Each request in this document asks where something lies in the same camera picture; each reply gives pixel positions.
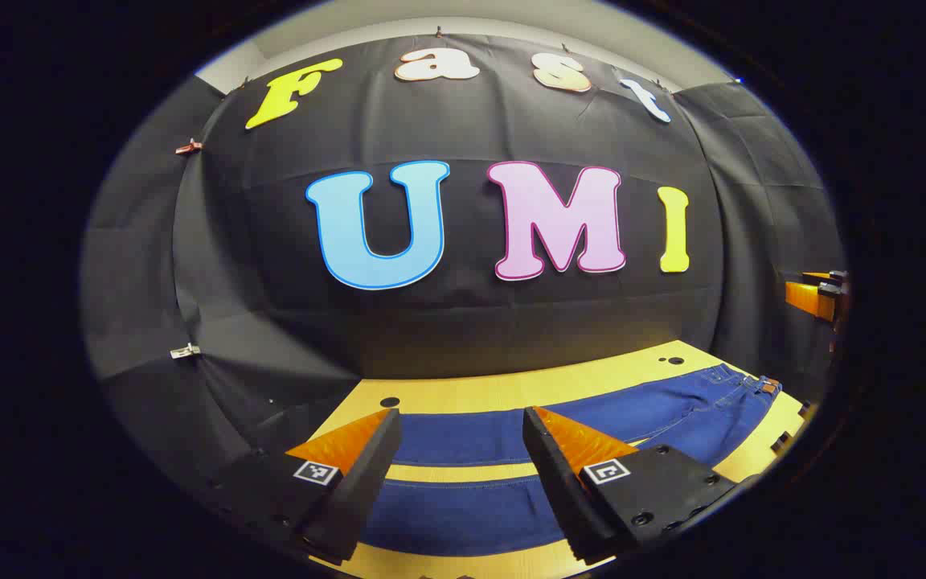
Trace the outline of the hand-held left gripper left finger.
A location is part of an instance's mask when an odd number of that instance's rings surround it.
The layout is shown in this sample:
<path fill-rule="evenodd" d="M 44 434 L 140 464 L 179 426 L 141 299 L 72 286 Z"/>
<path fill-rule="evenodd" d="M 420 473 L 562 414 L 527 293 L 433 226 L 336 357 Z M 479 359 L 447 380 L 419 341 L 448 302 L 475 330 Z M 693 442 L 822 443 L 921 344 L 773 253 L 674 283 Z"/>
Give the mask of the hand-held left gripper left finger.
<path fill-rule="evenodd" d="M 290 450 L 254 450 L 208 479 L 210 500 L 255 539 L 296 558 L 348 561 L 402 440 L 382 409 Z"/>

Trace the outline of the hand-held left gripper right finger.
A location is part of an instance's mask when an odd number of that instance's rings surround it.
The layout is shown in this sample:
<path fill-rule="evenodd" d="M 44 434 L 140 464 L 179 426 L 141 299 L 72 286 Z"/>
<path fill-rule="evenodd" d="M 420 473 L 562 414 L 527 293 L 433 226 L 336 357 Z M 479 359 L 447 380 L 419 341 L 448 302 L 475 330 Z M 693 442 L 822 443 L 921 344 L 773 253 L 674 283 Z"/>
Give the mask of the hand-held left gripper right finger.
<path fill-rule="evenodd" d="M 673 445 L 621 443 L 544 407 L 524 409 L 522 439 L 578 561 L 658 550 L 739 494 L 739 485 Z"/>

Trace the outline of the blue denim jeans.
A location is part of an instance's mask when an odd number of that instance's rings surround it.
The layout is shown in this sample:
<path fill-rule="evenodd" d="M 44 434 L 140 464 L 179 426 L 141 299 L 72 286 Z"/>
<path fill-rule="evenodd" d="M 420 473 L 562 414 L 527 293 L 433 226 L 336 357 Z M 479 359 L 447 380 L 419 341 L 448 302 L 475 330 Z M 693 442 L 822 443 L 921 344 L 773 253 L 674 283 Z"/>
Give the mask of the blue denim jeans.
<path fill-rule="evenodd" d="M 716 365 L 621 391 L 552 404 L 551 411 L 625 443 L 673 445 L 707 466 L 723 462 L 782 391 L 774 379 Z M 525 464 L 522 411 L 407 414 L 397 466 Z M 388 479 L 361 542 L 417 556 L 495 556 L 563 539 L 534 475 L 484 482 Z"/>

